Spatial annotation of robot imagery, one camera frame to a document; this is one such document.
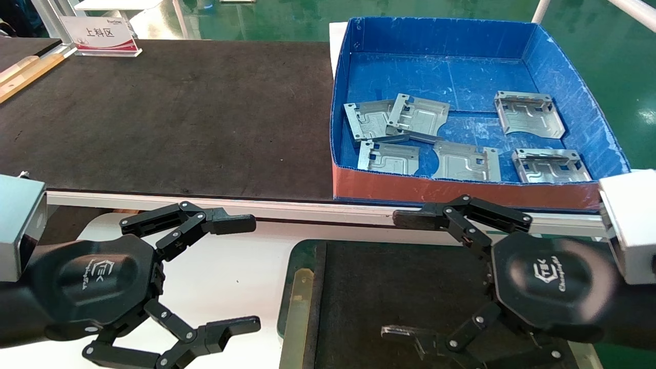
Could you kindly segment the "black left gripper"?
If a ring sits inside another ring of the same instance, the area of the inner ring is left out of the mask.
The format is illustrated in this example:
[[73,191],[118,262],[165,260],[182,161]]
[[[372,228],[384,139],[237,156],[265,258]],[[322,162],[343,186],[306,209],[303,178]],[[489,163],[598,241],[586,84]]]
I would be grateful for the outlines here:
[[[72,341],[99,334],[82,355],[101,367],[185,368],[201,356],[222,353],[237,335],[260,330],[258,317],[207,322],[196,329],[159,303],[165,280],[161,261],[170,262],[206,234],[256,230],[251,214],[200,208],[189,201],[139,213],[119,223],[115,240],[78,240],[39,246],[23,274],[35,317],[27,319],[38,341]],[[140,239],[172,232],[155,243]],[[176,339],[162,354],[114,346],[117,336],[149,315]]]

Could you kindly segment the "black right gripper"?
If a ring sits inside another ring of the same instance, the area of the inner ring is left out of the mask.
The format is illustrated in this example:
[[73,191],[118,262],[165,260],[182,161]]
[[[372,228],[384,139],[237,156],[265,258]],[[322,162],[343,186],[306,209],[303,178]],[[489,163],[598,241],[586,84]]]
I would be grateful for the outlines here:
[[[609,333],[613,299],[623,282],[609,247],[570,237],[531,236],[527,232],[532,217],[527,213],[469,195],[447,203],[425,203],[416,212],[395,210],[392,220],[401,229],[446,231],[479,259],[491,258],[499,303],[529,329],[587,343],[602,341]],[[509,235],[492,246],[478,223]],[[469,345],[501,317],[501,306],[488,303],[449,335],[384,325],[380,336],[411,344],[431,368],[443,364],[450,368],[532,368],[565,359],[564,350],[552,339],[533,332],[529,332],[534,344],[531,350],[478,359]]]

